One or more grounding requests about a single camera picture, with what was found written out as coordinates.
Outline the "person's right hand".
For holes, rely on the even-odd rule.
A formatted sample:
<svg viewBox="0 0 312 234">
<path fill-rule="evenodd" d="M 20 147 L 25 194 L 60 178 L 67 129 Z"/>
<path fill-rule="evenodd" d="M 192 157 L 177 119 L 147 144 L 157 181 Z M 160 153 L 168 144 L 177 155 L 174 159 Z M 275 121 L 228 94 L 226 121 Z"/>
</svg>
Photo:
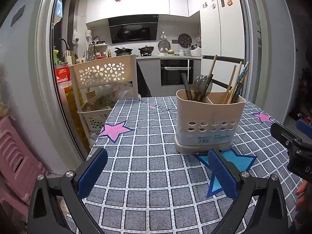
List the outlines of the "person's right hand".
<svg viewBox="0 0 312 234">
<path fill-rule="evenodd" d="M 307 190 L 307 181 L 304 181 L 302 184 L 300 184 L 299 188 L 296 191 L 296 195 L 298 196 L 297 202 L 296 202 L 296 211 L 298 212 L 300 208 L 302 207 L 302 204 L 305 200 L 305 193 Z"/>
</svg>

